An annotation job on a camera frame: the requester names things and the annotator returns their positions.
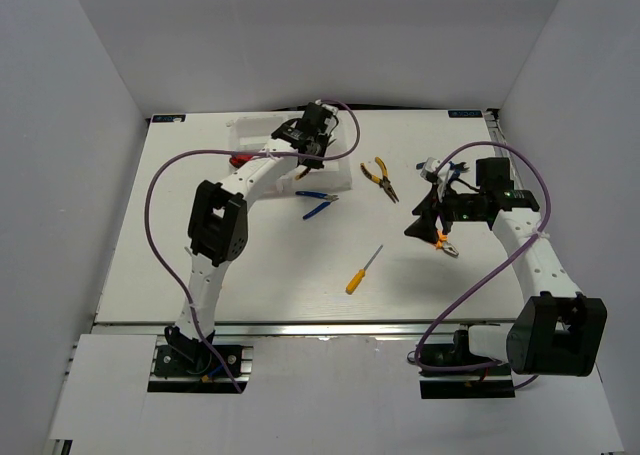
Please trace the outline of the orange black combination pliers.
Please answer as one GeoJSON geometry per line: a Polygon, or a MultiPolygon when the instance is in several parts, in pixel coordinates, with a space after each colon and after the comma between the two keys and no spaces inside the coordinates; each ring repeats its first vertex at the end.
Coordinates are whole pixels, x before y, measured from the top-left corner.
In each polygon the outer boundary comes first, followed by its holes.
{"type": "Polygon", "coordinates": [[[435,248],[437,250],[443,251],[445,254],[453,258],[459,257],[459,251],[457,250],[457,248],[448,240],[448,236],[440,230],[437,231],[437,241],[435,243],[435,248]]]}

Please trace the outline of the yellow long nose pliers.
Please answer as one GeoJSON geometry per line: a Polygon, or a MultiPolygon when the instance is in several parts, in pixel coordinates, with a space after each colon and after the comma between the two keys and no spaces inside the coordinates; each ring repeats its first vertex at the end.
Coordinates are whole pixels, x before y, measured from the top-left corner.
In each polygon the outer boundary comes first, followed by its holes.
{"type": "Polygon", "coordinates": [[[303,171],[295,175],[294,180],[295,181],[301,180],[302,178],[307,176],[310,173],[310,171],[311,171],[311,167],[305,167],[303,171]]]}

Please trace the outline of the yellow handle screwdriver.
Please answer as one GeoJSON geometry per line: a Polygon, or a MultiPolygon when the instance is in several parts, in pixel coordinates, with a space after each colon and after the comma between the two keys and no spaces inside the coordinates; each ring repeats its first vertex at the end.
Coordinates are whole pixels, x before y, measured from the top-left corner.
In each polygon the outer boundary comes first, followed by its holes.
{"type": "Polygon", "coordinates": [[[361,269],[359,269],[358,272],[352,277],[352,279],[349,281],[349,283],[345,287],[346,294],[352,295],[356,291],[356,289],[358,288],[362,280],[365,278],[367,270],[369,269],[371,264],[374,262],[374,260],[377,258],[379,253],[382,251],[383,247],[384,245],[381,244],[373,253],[373,255],[369,258],[366,264],[361,269]]]}

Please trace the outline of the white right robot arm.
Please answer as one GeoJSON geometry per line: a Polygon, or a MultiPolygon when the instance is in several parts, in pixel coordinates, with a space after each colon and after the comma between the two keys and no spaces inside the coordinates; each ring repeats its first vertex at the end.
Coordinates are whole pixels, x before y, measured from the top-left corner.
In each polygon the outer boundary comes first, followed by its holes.
{"type": "Polygon", "coordinates": [[[511,325],[471,324],[456,332],[451,352],[438,355],[420,341],[413,362],[424,373],[466,373],[502,364],[520,375],[591,374],[607,309],[574,283],[544,235],[544,217],[529,190],[518,190],[505,157],[476,163],[476,187],[459,193],[452,183],[465,164],[441,167],[427,159],[422,177],[431,189],[413,210],[407,236],[436,244],[456,222],[484,222],[508,257],[525,304],[511,325]]]}

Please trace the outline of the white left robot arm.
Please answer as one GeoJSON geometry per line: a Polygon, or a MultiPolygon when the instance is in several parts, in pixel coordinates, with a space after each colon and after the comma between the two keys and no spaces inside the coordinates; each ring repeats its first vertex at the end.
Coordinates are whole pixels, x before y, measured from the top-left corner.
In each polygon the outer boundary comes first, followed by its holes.
{"type": "Polygon", "coordinates": [[[211,362],[211,349],[200,342],[215,331],[215,310],[222,283],[232,261],[248,243],[248,212],[255,201],[282,176],[303,164],[320,169],[337,110],[311,102],[303,115],[280,125],[264,147],[232,174],[217,183],[203,181],[196,189],[187,234],[190,238],[190,299],[176,323],[165,329],[167,343],[176,348],[177,362],[199,374],[211,362]]]}

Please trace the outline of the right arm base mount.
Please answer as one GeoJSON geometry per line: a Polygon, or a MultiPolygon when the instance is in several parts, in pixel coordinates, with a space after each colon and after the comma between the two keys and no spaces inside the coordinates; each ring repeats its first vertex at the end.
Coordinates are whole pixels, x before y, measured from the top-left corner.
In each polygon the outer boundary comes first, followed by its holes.
{"type": "Polygon", "coordinates": [[[510,367],[473,355],[469,335],[456,329],[450,341],[427,341],[407,354],[407,362],[419,368],[422,400],[479,400],[515,397],[510,367]]]}

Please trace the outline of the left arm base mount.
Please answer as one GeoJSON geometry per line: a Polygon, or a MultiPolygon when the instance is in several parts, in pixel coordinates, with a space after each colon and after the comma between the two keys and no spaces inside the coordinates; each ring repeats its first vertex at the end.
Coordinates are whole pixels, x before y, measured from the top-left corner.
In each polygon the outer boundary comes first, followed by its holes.
{"type": "Polygon", "coordinates": [[[246,388],[252,370],[253,348],[238,344],[216,345],[232,381],[220,360],[207,348],[196,362],[188,360],[167,343],[154,352],[147,391],[172,394],[239,395],[246,388]]]}

